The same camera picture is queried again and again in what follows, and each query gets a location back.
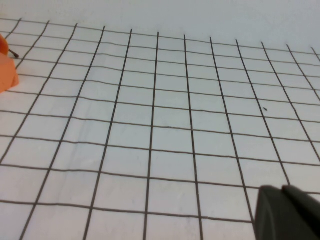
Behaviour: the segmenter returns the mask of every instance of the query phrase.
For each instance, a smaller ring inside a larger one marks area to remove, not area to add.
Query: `grid square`
[[[263,115],[271,118],[298,119],[290,103],[259,100]]]
[[[51,77],[56,79],[81,80],[86,78],[89,67],[58,64]]]
[[[150,127],[114,123],[111,128],[109,145],[148,149],[150,132]]]
[[[234,136],[239,157],[278,161],[271,139],[252,136]]]
[[[46,24],[44,23],[35,23],[35,22],[25,22],[21,21],[17,28],[14,30],[16,34],[34,34],[41,35],[44,31]]]
[[[242,187],[199,184],[199,195],[204,217],[250,220]]]
[[[147,226],[147,240],[200,239],[199,220],[196,218],[149,215]]]
[[[311,65],[300,65],[303,73],[307,76],[317,76],[320,77],[320,67],[319,66],[311,66]]]
[[[301,120],[320,122],[320,106],[293,104]]]
[[[188,76],[190,78],[217,80],[217,71],[215,67],[188,65]]]
[[[170,37],[159,37],[159,49],[185,51],[185,42],[183,39],[174,39]]]
[[[194,158],[191,154],[153,151],[150,168],[153,178],[195,180]]]
[[[5,154],[12,137],[0,137],[0,158]]]
[[[71,119],[64,135],[64,140],[71,142],[87,142],[105,144],[110,123]]]
[[[283,164],[292,185],[306,192],[320,192],[320,167]]]
[[[93,210],[88,240],[140,240],[144,234],[143,214]]]
[[[60,55],[62,54],[61,50],[51,50],[51,49],[42,49],[42,48],[32,48],[31,51],[25,57],[27,60],[37,60],[37,61],[46,61],[55,63]]]
[[[188,64],[214,67],[215,61],[212,55],[198,54],[189,52],[186,55]]]
[[[320,124],[315,122],[302,122],[312,141],[320,141]]]
[[[52,38],[42,36],[35,44],[37,48],[49,48],[63,50],[68,43],[68,39]]]
[[[185,51],[169,51],[158,49],[158,64],[163,62],[177,63],[177,64],[186,64],[186,55]]]
[[[17,73],[47,78],[54,65],[54,63],[24,60],[17,69]]]
[[[75,102],[75,98],[40,95],[31,114],[69,117]]]
[[[133,71],[133,72],[155,73],[155,66],[156,66],[155,61],[127,58],[126,63],[125,63],[125,70],[126,71]]]
[[[18,21],[8,20],[8,19],[1,19],[0,20],[0,31],[1,32],[11,32],[15,26],[17,25]]]
[[[250,83],[246,71],[236,69],[218,69],[221,81]]]
[[[102,174],[94,206],[97,208],[144,211],[147,180]]]
[[[155,107],[153,125],[191,129],[190,113],[187,110]]]
[[[20,132],[19,137],[60,140],[68,119],[49,116],[29,115]]]
[[[87,81],[99,81],[101,83],[118,85],[120,83],[121,73],[119,70],[93,66],[90,69]]]
[[[251,223],[202,220],[204,239],[214,236],[215,240],[255,240]]]
[[[22,93],[32,93],[38,94],[46,82],[44,77],[34,77],[34,76],[19,76],[19,84],[13,87],[12,91],[22,92]]]
[[[221,87],[224,96],[240,97],[240,98],[255,98],[254,91],[249,84],[237,82],[221,82]]]
[[[253,85],[258,99],[288,102],[285,91],[280,86]]]
[[[277,75],[275,75],[274,73],[248,71],[248,74],[253,84],[268,84],[280,86]]]
[[[308,140],[299,121],[267,118],[266,122],[274,138]]]
[[[236,159],[199,155],[195,158],[199,182],[242,185]]]
[[[117,104],[114,121],[120,123],[151,125],[152,107]]]
[[[49,79],[41,94],[63,97],[76,97],[79,93],[82,82],[59,79]]]
[[[215,62],[218,68],[245,70],[241,59],[237,57],[215,56]]]
[[[243,59],[243,62],[248,71],[274,72],[268,61]]]
[[[87,81],[80,96],[92,100],[115,101],[117,92],[118,86]]]
[[[154,74],[143,74],[139,72],[129,72],[129,71],[125,71],[123,73],[122,85],[153,89],[154,84],[155,84]]]
[[[34,202],[47,171],[0,166],[0,199]]]
[[[200,94],[190,94],[192,110],[204,110],[211,112],[225,112],[224,102],[221,96],[209,96]]]
[[[295,63],[273,62],[272,65],[277,73],[302,75]]]
[[[24,239],[69,240],[83,237],[89,209],[70,206],[37,206]]]
[[[185,77],[157,75],[155,88],[161,90],[187,92],[187,79]]]
[[[88,53],[65,51],[59,62],[61,64],[90,66],[93,57],[94,56],[92,54]]]
[[[186,50],[188,52],[210,54],[210,55],[212,53],[209,42],[207,43],[207,42],[201,42],[201,41],[186,40],[185,44],[186,44]]]
[[[24,114],[0,112],[0,135],[14,136],[25,117]]]
[[[304,76],[278,74],[278,77],[285,87],[311,89],[308,81],[306,81],[306,78]]]
[[[186,77],[186,65],[178,63],[158,62],[156,73],[163,75],[172,75],[178,77]]]
[[[268,60],[263,49],[240,47],[240,51],[243,58]]]
[[[230,133],[228,119],[225,114],[192,111],[192,124],[194,130]]]
[[[262,117],[230,115],[230,124],[234,134],[248,134],[269,137]]]
[[[108,146],[102,171],[132,176],[148,176],[149,151]]]
[[[145,36],[132,33],[130,46],[144,47],[144,48],[156,48],[157,36]]]
[[[281,51],[281,50],[266,50],[268,57],[271,61],[282,61],[282,62],[290,62],[294,63],[295,60],[291,56],[289,51]]]
[[[239,58],[239,50],[237,46],[223,45],[218,43],[213,43],[214,55],[216,56],[228,56]]]
[[[79,98],[72,116],[80,119],[110,121],[114,107],[113,102]]]
[[[248,187],[272,185],[281,188],[288,184],[280,163],[241,159],[240,165]]]
[[[230,114],[261,116],[259,105],[253,99],[225,97],[227,111]]]
[[[0,232],[3,239],[19,239],[31,212],[31,205],[0,203]]]
[[[320,100],[311,89],[286,88],[285,91],[293,103],[320,104]]]
[[[92,30],[87,28],[77,27],[75,29],[73,39],[82,41],[99,42],[101,38],[101,30]]]
[[[190,93],[221,95],[218,81],[189,78]]]
[[[90,206],[97,176],[93,172],[51,171],[39,202]]]
[[[284,162],[320,164],[310,142],[275,139],[274,143]]]
[[[104,146],[93,144],[63,142],[54,160],[53,168],[98,171],[104,148]]]
[[[130,43],[130,48],[128,52],[128,59],[135,58],[135,59],[145,59],[145,60],[156,60],[156,49],[150,48],[142,48],[142,47],[134,47],[132,42]]]
[[[43,36],[68,39],[71,37],[74,29],[72,26],[48,24]]]
[[[124,63],[125,63],[125,59],[123,57],[101,54],[101,55],[95,56],[95,59],[92,65],[94,67],[110,68],[110,70],[116,70],[118,72],[121,72],[122,69],[124,68]]]
[[[155,127],[153,128],[152,148],[192,153],[191,131]]]
[[[189,98],[187,93],[155,91],[155,103],[159,107],[189,109]]]
[[[11,46],[23,45],[32,47],[37,39],[37,36],[22,36],[21,34],[11,33],[11,35],[7,38],[7,42],[10,43]]]
[[[57,142],[15,138],[3,163],[48,168],[54,158],[57,147]]]
[[[154,92],[150,89],[123,86],[120,89],[118,101],[130,104],[153,104]]]
[[[188,182],[150,180],[148,211],[198,215],[196,185]]]
[[[97,47],[97,42],[71,40],[65,50],[93,54],[96,52]]]
[[[195,131],[193,135],[197,154],[235,156],[235,149],[229,134]]]

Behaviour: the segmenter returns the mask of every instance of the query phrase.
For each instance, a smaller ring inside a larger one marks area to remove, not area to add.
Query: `grid paper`
[[[255,239],[261,185],[320,199],[320,56],[0,19],[4,239]]]

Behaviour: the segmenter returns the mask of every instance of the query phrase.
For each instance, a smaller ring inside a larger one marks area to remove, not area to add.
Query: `black object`
[[[262,186],[255,235],[257,240],[320,240],[320,204],[294,186]]]

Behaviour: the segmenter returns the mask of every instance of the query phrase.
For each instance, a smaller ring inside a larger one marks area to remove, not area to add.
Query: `orange plastic piece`
[[[0,53],[8,55],[9,45],[7,40],[0,34]]]
[[[18,84],[19,77],[14,60],[0,53],[0,93]]]

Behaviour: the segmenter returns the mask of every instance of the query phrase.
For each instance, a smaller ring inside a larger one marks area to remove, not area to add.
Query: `black grid line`
[[[132,36],[132,29],[130,31],[130,36],[129,36],[129,41],[128,41],[128,46],[126,49],[126,54],[125,56],[128,56],[128,52],[129,52],[129,47],[130,47],[130,41],[131,41],[131,36]],[[105,161],[105,157],[106,157],[106,153],[107,153],[107,147],[108,147],[108,143],[109,143],[109,139],[110,139],[110,134],[111,134],[111,128],[113,125],[113,121],[115,118],[115,113],[116,113],[116,108],[117,108],[117,103],[118,103],[118,98],[119,98],[119,93],[120,93],[120,88],[121,88],[121,83],[124,77],[124,71],[125,71],[125,67],[126,67],[126,62],[127,62],[127,58],[124,59],[124,63],[123,63],[123,69],[122,69],[122,73],[121,73],[121,78],[120,78],[120,82],[119,82],[119,87],[116,93],[116,98],[115,98],[115,103],[114,103],[114,107],[113,107],[113,112],[112,112],[112,117],[111,117],[111,121],[110,121],[110,126],[109,126],[109,130],[108,130],[108,135],[106,137],[106,142],[104,145],[104,150],[103,150],[103,155],[102,155],[102,159],[101,159],[101,163],[100,163],[100,167],[99,167],[99,173],[98,176],[96,178],[96,183],[95,183],[95,187],[94,187],[94,192],[93,192],[93,196],[92,196],[92,201],[91,201],[91,206],[90,206],[90,211],[89,211],[89,215],[88,215],[88,219],[86,222],[86,226],[85,226],[85,231],[84,231],[84,235],[83,235],[83,240],[87,239],[87,235],[88,235],[88,231],[89,231],[89,226],[90,226],[90,222],[91,222],[91,216],[92,216],[92,211],[93,211],[93,207],[95,204],[95,200],[96,200],[96,196],[97,196],[97,191],[98,191],[98,185],[99,185],[99,181],[100,181],[100,176],[101,176],[101,172],[102,172],[102,168],[104,165],[104,161]]]
[[[76,28],[77,28],[77,24],[74,26],[72,35],[71,35],[69,41],[67,42],[67,44],[65,45],[64,49],[66,49],[66,48],[68,47],[68,44],[70,43],[72,37],[73,37],[74,34],[75,34]],[[39,95],[37,96],[37,98],[35,99],[35,101],[33,102],[33,105],[31,106],[31,108],[30,108],[30,110],[29,110],[29,114],[30,114],[31,110],[33,109],[36,101],[38,100],[40,94],[42,93],[42,91],[43,91],[46,83],[48,82],[51,74],[54,72],[56,66],[58,65],[58,62],[59,62],[59,60],[60,60],[60,58],[62,57],[63,54],[64,54],[64,51],[62,51],[61,55],[59,56],[58,60],[56,61],[56,64],[55,64],[54,67],[52,68],[49,77],[47,78],[46,82],[43,84],[42,89],[41,89],[40,92],[39,92]],[[78,95],[80,95],[81,90],[82,90],[82,87],[83,87],[83,85],[84,85],[85,82],[86,82],[86,79],[83,81],[82,86],[81,86],[81,88],[80,88],[80,91],[79,91],[79,94],[78,94]],[[65,136],[65,134],[66,134],[67,128],[68,128],[68,126],[69,126],[69,123],[70,123],[72,114],[73,114],[73,112],[74,112],[74,110],[75,110],[75,108],[76,108],[77,102],[78,102],[78,99],[76,99],[76,101],[74,102],[74,106],[73,106],[73,109],[72,109],[70,118],[68,119],[68,122],[67,122],[67,124],[66,124],[66,126],[65,126],[65,129],[64,129],[64,132],[63,132],[63,134],[62,134],[61,140],[59,141],[59,144],[58,144],[58,146],[57,146],[57,149],[56,149],[55,154],[54,154],[54,156],[53,156],[53,159],[52,159],[52,161],[51,161],[49,170],[46,172],[46,175],[45,175],[44,180],[43,180],[43,182],[42,182],[40,191],[39,191],[39,193],[38,193],[38,195],[37,195],[37,198],[36,198],[36,201],[35,201],[36,203],[39,202],[40,196],[41,196],[42,191],[43,191],[43,189],[44,189],[44,187],[45,187],[45,184],[46,184],[46,182],[47,182],[47,179],[48,179],[48,176],[49,176],[49,173],[50,173],[50,169],[52,168],[52,166],[53,166],[53,164],[54,164],[54,162],[55,162],[56,156],[57,156],[58,151],[59,151],[59,149],[60,149],[60,146],[61,146],[61,144],[62,144],[62,140],[63,140],[63,138],[64,138],[64,136]],[[30,214],[29,214],[29,217],[28,217],[28,219],[27,219],[27,221],[26,221],[26,223],[25,223],[25,226],[24,226],[24,228],[23,228],[23,231],[22,231],[22,233],[21,233],[20,240],[22,240],[22,239],[24,238],[24,236],[25,236],[26,230],[27,230],[28,225],[29,225],[29,223],[30,223],[30,220],[31,220],[31,218],[32,218],[32,216],[33,216],[33,213],[35,212],[35,209],[36,209],[36,204],[33,205],[33,208],[32,208],[32,210],[31,210],[31,212],[30,212]]]
[[[319,101],[320,101],[320,97],[319,97],[318,93],[316,92],[316,90],[314,89],[314,87],[312,86],[312,84],[310,83],[310,81],[309,81],[309,79],[307,78],[307,76],[305,75],[304,71],[302,71],[302,69],[301,69],[301,67],[300,67],[299,63],[297,62],[297,60],[296,60],[295,56],[293,55],[293,53],[292,53],[292,51],[291,51],[291,49],[290,49],[289,45],[286,45],[286,46],[288,47],[288,49],[289,49],[289,51],[290,51],[290,54],[291,54],[291,56],[292,56],[292,58],[293,58],[294,62],[296,63],[297,67],[300,69],[300,71],[301,71],[302,75],[304,76],[305,80],[308,82],[308,84],[309,84],[309,85],[310,85],[310,87],[312,88],[312,90],[313,90],[314,94],[316,95],[316,97],[317,97],[317,98],[319,99]]]
[[[261,115],[262,115],[262,117],[263,117],[263,121],[264,121],[265,127],[266,127],[266,129],[267,129],[267,131],[268,131],[268,133],[269,133],[269,136],[270,136],[270,139],[271,139],[271,141],[272,141],[272,144],[273,144],[275,153],[276,153],[276,155],[277,155],[277,157],[278,157],[278,159],[279,159],[279,162],[280,162],[280,164],[281,164],[281,168],[282,168],[282,171],[283,171],[283,173],[284,173],[285,179],[286,179],[287,183],[290,185],[289,177],[288,177],[287,172],[286,172],[286,170],[285,170],[285,167],[284,167],[284,165],[283,165],[283,163],[282,163],[282,160],[281,160],[280,154],[279,154],[279,152],[278,152],[278,149],[277,149],[277,147],[276,147],[274,138],[273,138],[273,136],[272,136],[272,134],[271,134],[271,131],[270,131],[270,129],[269,129],[269,126],[268,126],[268,124],[267,124],[267,121],[266,121],[264,112],[262,111],[260,102],[259,102],[259,100],[258,100],[256,91],[255,91],[255,88],[254,88],[254,86],[252,85],[250,76],[249,76],[249,74],[248,74],[248,72],[247,72],[247,67],[246,67],[246,65],[245,65],[244,60],[242,59],[242,54],[241,54],[241,51],[240,51],[240,47],[239,47],[239,44],[238,44],[238,40],[235,40],[235,41],[236,41],[236,44],[237,44],[237,46],[238,46],[238,51],[239,51],[239,54],[240,54],[240,57],[241,57],[241,60],[242,60],[243,67],[244,67],[244,69],[245,69],[245,71],[246,71],[246,75],[247,75],[247,77],[248,77],[248,80],[249,80],[249,82],[250,82],[250,85],[251,85],[251,88],[252,88],[254,97],[255,97],[255,99],[256,99],[256,103],[258,104],[259,109],[260,109],[260,113],[261,113]]]
[[[81,42],[83,40],[79,40],[79,39],[74,39],[73,41],[78,41]],[[121,46],[121,47],[126,47],[126,45],[123,44],[117,44],[114,42],[102,42],[102,44],[111,44],[111,45],[116,45],[116,46]],[[26,47],[28,48],[29,46],[26,45],[21,45],[21,44],[11,44],[11,46],[17,46],[17,47]],[[131,48],[141,48],[141,49],[151,49],[151,50],[156,50],[153,47],[144,47],[144,46],[130,46]],[[40,47],[40,46],[35,46],[35,49],[44,49],[44,50],[56,50],[56,51],[61,51],[58,48],[51,48],[51,47]],[[183,50],[172,50],[172,49],[164,49],[164,48],[159,48],[158,50],[162,50],[162,51],[168,51],[168,52],[183,52]],[[93,53],[91,52],[86,52],[86,51],[75,51],[75,50],[66,50],[66,52],[69,53],[79,53],[79,54],[89,54],[89,55],[93,55]],[[187,51],[187,53],[191,53],[191,54],[199,54],[199,55],[206,55],[206,56],[210,56],[210,54],[208,53],[203,53],[203,52],[196,52],[196,51]],[[112,55],[112,54],[108,54],[108,53],[97,53],[98,55],[106,55],[106,56],[110,56],[110,57],[115,57],[115,58],[125,58],[124,56],[117,56],[117,55]],[[231,59],[241,59],[239,56],[229,56],[229,55],[215,55],[216,57],[224,57],[224,58],[231,58]],[[152,59],[144,59],[144,58],[138,58],[138,57],[128,57],[127,59],[136,59],[136,60],[144,60],[144,61],[150,61],[150,62],[154,62],[155,60]],[[254,60],[254,61],[260,61],[260,62],[268,62],[268,60],[266,59],[260,59],[260,58],[251,58],[251,57],[243,57],[243,59],[245,60]],[[158,60],[159,63],[172,63],[172,64],[184,64],[181,62],[169,62],[169,61],[160,61]],[[271,60],[271,62],[273,63],[284,63],[284,64],[295,64],[292,61],[280,61],[280,60]],[[306,65],[306,66],[314,66],[314,67],[320,67],[320,64],[311,64],[311,63],[299,63],[300,65]],[[189,64],[191,66],[200,66],[200,67],[211,67],[212,66],[208,66],[208,65],[198,65],[198,64]]]
[[[268,54],[267,54],[266,49],[264,49],[264,52],[265,52],[266,57],[269,59],[269,56],[268,56]],[[286,91],[285,87],[283,86],[283,84],[282,84],[282,82],[281,82],[281,80],[280,80],[280,78],[279,78],[279,76],[278,76],[278,74],[277,74],[277,72],[276,72],[276,70],[275,70],[275,68],[274,68],[274,66],[272,65],[271,62],[270,62],[270,65],[271,65],[271,67],[272,67],[272,69],[273,69],[273,71],[274,71],[274,74],[275,74],[276,78],[278,79],[279,83],[281,84],[281,86],[282,86],[282,88],[283,88],[283,91],[284,91],[284,93],[285,93],[285,95],[286,95],[289,103],[291,104],[291,107],[292,107],[292,109],[294,110],[294,113],[295,113],[296,117],[298,118],[298,121],[300,122],[300,125],[301,125],[301,127],[302,127],[302,129],[303,129],[303,131],[304,131],[304,133],[305,133],[305,135],[306,135],[306,137],[308,138],[308,141],[310,142],[310,144],[311,144],[311,146],[312,146],[312,148],[313,148],[313,150],[314,150],[314,153],[316,154],[317,158],[318,158],[319,161],[320,161],[320,156],[319,156],[319,154],[318,154],[318,152],[317,152],[317,150],[316,150],[316,148],[315,148],[315,145],[314,145],[313,142],[311,141],[311,138],[310,138],[310,136],[309,136],[309,134],[308,134],[308,132],[307,132],[304,124],[302,123],[302,121],[301,121],[301,119],[300,119],[300,117],[299,117],[299,115],[298,115],[298,112],[297,112],[295,106],[294,106],[293,103],[291,102],[291,100],[290,100],[290,98],[289,98],[289,96],[288,96],[288,94],[287,94],[287,91]]]
[[[211,45],[212,57],[213,57],[214,65],[216,66],[217,63],[216,63],[216,57],[215,57],[215,52],[214,52],[214,46],[213,46],[213,44],[210,44],[210,45]],[[219,71],[218,71],[217,68],[216,68],[216,75],[217,75],[218,80],[219,80],[219,87],[220,87],[220,91],[221,91],[221,95],[222,95],[224,111],[225,111],[226,118],[227,118],[227,121],[228,121],[228,126],[229,126],[229,130],[230,130],[232,144],[233,144],[235,159],[236,159],[236,162],[237,162],[237,165],[238,165],[238,169],[239,169],[239,173],[240,173],[240,177],[241,177],[241,182],[242,182],[242,187],[243,187],[243,191],[244,191],[244,194],[245,194],[245,200],[246,200],[246,203],[247,203],[247,206],[248,206],[248,211],[249,211],[249,214],[250,214],[251,223],[252,223],[252,226],[253,226],[253,229],[254,229],[255,228],[255,218],[253,216],[252,209],[251,209],[251,206],[250,206],[247,186],[246,186],[246,183],[245,183],[244,174],[242,172],[242,168],[241,168],[241,164],[240,164],[240,158],[238,156],[238,150],[237,150],[237,146],[236,146],[236,142],[235,142],[235,138],[234,138],[234,134],[233,134],[233,130],[232,130],[229,114],[228,114],[226,100],[225,100],[224,93],[223,93],[224,91],[223,91],[223,88],[222,88],[222,85],[221,85],[221,81],[220,81],[220,77],[219,77]]]
[[[14,28],[12,29],[12,31],[9,32],[9,34],[5,37],[5,39],[8,39],[8,37],[16,30],[16,28],[18,27],[18,25],[19,25],[19,23],[21,22],[21,20],[22,20],[22,18],[20,18],[20,19],[17,21],[16,25],[14,26]]]
[[[147,175],[146,194],[145,194],[145,214],[144,214],[143,240],[146,240],[146,238],[147,238],[147,227],[148,227],[149,194],[150,194],[150,179],[151,179],[150,175],[151,175],[151,159],[152,159],[152,144],[153,144],[153,135],[154,135],[156,83],[157,83],[158,46],[159,46],[159,32],[158,32],[157,38],[156,38],[152,114],[151,114],[151,128],[150,128],[150,147],[149,147],[150,149],[149,149],[148,175]]]
[[[204,239],[204,231],[202,227],[202,214],[200,205],[200,194],[198,185],[198,170],[197,170],[197,160],[196,160],[196,150],[195,150],[195,138],[193,132],[193,121],[192,121],[192,110],[191,110],[191,99],[190,99],[190,86],[189,86],[189,74],[188,74],[188,61],[187,61],[187,42],[186,35],[184,35],[184,57],[185,57],[185,74],[186,74],[186,85],[188,89],[188,103],[189,103],[189,116],[190,116],[190,128],[191,128],[191,140],[192,140],[192,155],[193,155],[193,168],[194,168],[194,180],[195,180],[195,190],[196,190],[196,201],[197,209],[199,215],[199,229],[200,229],[200,239]]]
[[[15,69],[18,69],[19,66],[22,64],[22,62],[26,59],[26,56],[30,53],[30,51],[35,47],[35,45],[37,44],[37,42],[39,41],[39,39],[44,35],[45,31],[47,30],[47,27],[49,25],[48,21],[42,31],[42,33],[40,34],[40,36],[37,38],[37,40],[35,40],[35,42],[33,43],[32,47],[26,52],[26,54],[23,56],[23,58],[21,59],[21,61],[18,63],[18,65],[15,67]]]

